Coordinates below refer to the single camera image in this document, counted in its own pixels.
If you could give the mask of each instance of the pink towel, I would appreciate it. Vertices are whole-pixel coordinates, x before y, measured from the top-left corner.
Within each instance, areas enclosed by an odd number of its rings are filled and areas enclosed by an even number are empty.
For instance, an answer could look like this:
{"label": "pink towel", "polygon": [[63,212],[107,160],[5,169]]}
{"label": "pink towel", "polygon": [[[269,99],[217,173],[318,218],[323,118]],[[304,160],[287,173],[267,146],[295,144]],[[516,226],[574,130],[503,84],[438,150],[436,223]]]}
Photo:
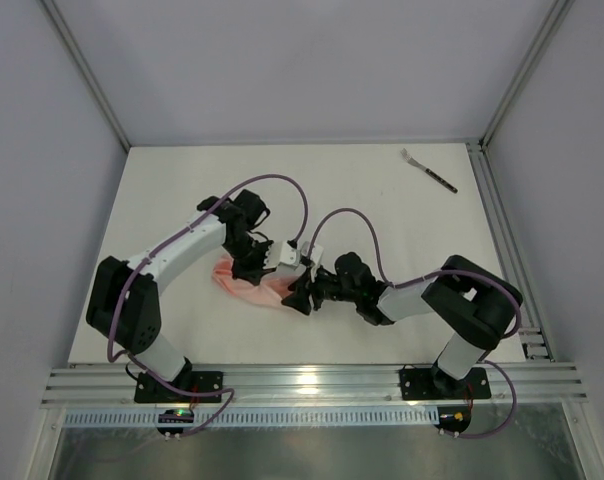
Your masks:
{"label": "pink towel", "polygon": [[254,305],[265,307],[286,308],[280,302],[282,298],[291,294],[287,287],[297,277],[265,277],[260,285],[251,285],[246,280],[234,280],[231,276],[233,259],[229,255],[222,255],[213,267],[213,281],[222,287],[227,293],[239,297]]}

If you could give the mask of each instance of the gray wall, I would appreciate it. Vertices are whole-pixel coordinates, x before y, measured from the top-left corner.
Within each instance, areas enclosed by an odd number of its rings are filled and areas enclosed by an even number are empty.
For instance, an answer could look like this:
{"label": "gray wall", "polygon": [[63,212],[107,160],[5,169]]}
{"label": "gray wall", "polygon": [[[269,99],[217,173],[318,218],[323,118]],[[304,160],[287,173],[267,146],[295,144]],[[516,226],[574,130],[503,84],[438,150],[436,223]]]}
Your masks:
{"label": "gray wall", "polygon": [[0,479],[33,447],[124,152],[36,1],[0,0]]}
{"label": "gray wall", "polygon": [[482,135],[551,0],[58,0],[134,145]]}
{"label": "gray wall", "polygon": [[575,3],[490,154],[553,337],[604,423],[604,0]]}

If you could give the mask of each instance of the metal frame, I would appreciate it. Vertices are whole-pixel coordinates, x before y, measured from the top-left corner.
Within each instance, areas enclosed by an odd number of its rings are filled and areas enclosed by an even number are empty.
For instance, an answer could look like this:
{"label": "metal frame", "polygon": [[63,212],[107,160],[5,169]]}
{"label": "metal frame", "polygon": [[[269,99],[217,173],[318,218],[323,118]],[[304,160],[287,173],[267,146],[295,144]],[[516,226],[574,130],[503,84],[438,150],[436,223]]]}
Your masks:
{"label": "metal frame", "polygon": [[508,282],[516,285],[524,295],[522,324],[524,327],[534,329],[534,332],[537,329],[537,333],[543,338],[541,345],[537,345],[534,357],[547,358],[553,361],[555,359],[553,340],[548,333],[548,329],[545,329],[546,321],[544,320],[543,310],[537,301],[537,295],[530,280],[531,276],[528,274],[528,269],[517,246],[518,242],[502,202],[486,151],[479,144],[467,144],[467,151],[493,237],[495,251],[498,254],[502,274]]}
{"label": "metal frame", "polygon": [[[586,389],[572,363],[521,362],[501,365],[513,381],[519,403],[564,399],[586,401]],[[459,401],[402,400],[398,371],[403,365],[195,365],[224,372],[235,389],[234,407],[379,407],[455,405]],[[493,397],[477,404],[509,403],[504,378],[484,365]],[[135,388],[122,365],[78,365],[51,373],[42,408],[130,407]],[[172,408],[183,404],[154,405]],[[216,405],[202,405],[216,408]]]}
{"label": "metal frame", "polygon": [[566,14],[569,13],[573,2],[574,0],[555,0],[553,2],[553,5],[547,12],[546,17],[544,17],[540,28],[535,34],[535,37],[533,37],[529,49],[518,65],[515,75],[511,79],[511,83],[509,83],[506,92],[504,92],[504,95],[500,99],[498,108],[489,121],[489,125],[480,142],[483,147],[487,147],[495,137],[502,122],[511,111],[511,108],[524,90],[524,87],[526,87],[526,84],[535,71],[535,68],[538,66],[538,63],[540,63],[553,36],[562,25]]}
{"label": "metal frame", "polygon": [[95,100],[98,109],[104,116],[104,119],[109,127],[111,127],[111,130],[113,130],[113,134],[120,141],[120,145],[124,151],[128,153],[129,150],[131,150],[131,142],[129,142],[122,124],[120,124],[115,112],[113,111],[113,108],[111,108],[111,104],[106,98],[102,87],[100,87],[100,84],[95,78],[89,63],[84,57],[82,50],[80,50],[80,46],[73,37],[73,33],[64,20],[64,17],[55,3],[55,0],[38,0],[38,3],[42,7],[45,16],[49,19],[49,22],[55,30],[55,33],[58,35],[60,43],[69,54],[71,62],[73,62],[77,68],[80,77],[82,77],[82,81],[84,81],[84,84],[89,91],[89,94]]}
{"label": "metal frame", "polygon": [[[518,65],[498,108],[481,139],[464,139],[482,202],[505,278],[516,284],[525,296],[524,327],[520,339],[527,362],[501,365],[512,378],[521,403],[562,402],[577,453],[586,478],[604,478],[604,442],[588,403],[586,388],[571,363],[553,363],[552,338],[531,284],[518,242],[508,220],[508,212],[491,170],[487,147],[525,88],[574,0],[555,0]],[[131,143],[108,99],[67,26],[56,0],[38,0],[61,43],[77,67],[87,89],[107,123],[129,151]],[[367,143],[389,143],[406,139],[360,139]],[[344,143],[336,140],[332,143]],[[358,408],[359,411],[399,411],[402,408],[445,405],[451,402],[404,402],[400,398],[397,370],[401,365],[348,366],[203,366],[225,372],[225,384],[236,388],[236,401],[230,411],[269,412],[278,408],[311,411],[317,408]],[[491,400],[477,403],[508,403],[510,392],[500,374],[488,369],[494,393]],[[67,412],[77,409],[126,412],[133,406],[133,385],[121,365],[77,366],[52,372],[44,393],[40,435],[31,456],[28,480],[47,478]],[[154,411],[176,405],[136,405],[135,411]],[[213,411],[214,406],[198,408]]]}

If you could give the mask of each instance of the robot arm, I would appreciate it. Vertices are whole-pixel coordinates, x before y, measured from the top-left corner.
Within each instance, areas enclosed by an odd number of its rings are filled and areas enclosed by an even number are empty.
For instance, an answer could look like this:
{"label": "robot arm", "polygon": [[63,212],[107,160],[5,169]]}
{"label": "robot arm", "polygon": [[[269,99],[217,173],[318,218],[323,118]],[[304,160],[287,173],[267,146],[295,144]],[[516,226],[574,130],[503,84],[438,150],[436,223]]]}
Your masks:
{"label": "robot arm", "polygon": [[474,275],[442,275],[431,282],[398,289],[377,280],[360,257],[349,252],[335,261],[335,273],[319,267],[294,282],[291,295],[282,303],[305,315],[318,310],[324,300],[349,301],[372,325],[393,325],[413,315],[436,312],[454,330],[433,365],[433,382],[445,398],[459,396],[466,388],[465,378],[473,366],[494,350],[516,314],[508,298],[496,288],[506,290],[522,304],[520,292],[459,255],[450,257],[441,271]]}
{"label": "robot arm", "polygon": [[[207,210],[217,200],[208,198],[198,205],[198,210]],[[115,341],[161,378],[174,382],[190,368],[190,363],[160,333],[160,295],[186,268],[218,247],[224,247],[233,257],[233,277],[254,285],[283,262],[296,266],[299,255],[291,245],[257,241],[250,235],[268,214],[259,196],[243,190],[192,229],[191,219],[185,227],[189,231],[175,241],[172,238],[182,231],[158,243],[157,246],[166,244],[166,247],[149,260],[133,281],[120,314]],[[132,273],[131,266],[149,258],[157,246],[127,260],[108,257],[98,266],[86,319],[105,337],[109,336],[118,295]]]}

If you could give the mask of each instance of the white tabletop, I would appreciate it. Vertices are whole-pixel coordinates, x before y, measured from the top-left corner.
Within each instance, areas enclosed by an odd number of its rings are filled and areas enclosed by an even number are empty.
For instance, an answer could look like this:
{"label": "white tabletop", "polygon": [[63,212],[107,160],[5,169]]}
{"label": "white tabletop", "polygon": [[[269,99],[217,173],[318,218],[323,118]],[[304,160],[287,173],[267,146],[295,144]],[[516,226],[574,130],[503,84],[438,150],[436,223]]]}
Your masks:
{"label": "white tabletop", "polygon": [[[459,193],[405,163],[399,154],[404,147]],[[99,261],[139,253],[183,226],[201,200],[264,173],[289,175],[305,189],[310,218],[303,240],[333,209],[350,206],[365,212],[378,231],[392,281],[435,270],[452,254],[500,274],[463,144],[134,148]],[[292,238],[302,219],[297,191],[278,180],[248,188],[272,211],[261,230],[275,240]],[[378,276],[371,237],[359,218],[334,217],[318,244],[325,248],[323,263],[330,270],[336,257],[355,251]],[[452,335],[433,313],[374,327],[350,304],[325,302],[310,317],[249,305],[211,281],[222,253],[219,249],[200,259],[161,297],[162,333],[194,363],[429,363]],[[101,363],[105,352],[106,339],[86,324],[83,313],[69,361]],[[518,336],[503,341],[489,358],[523,361]]]}

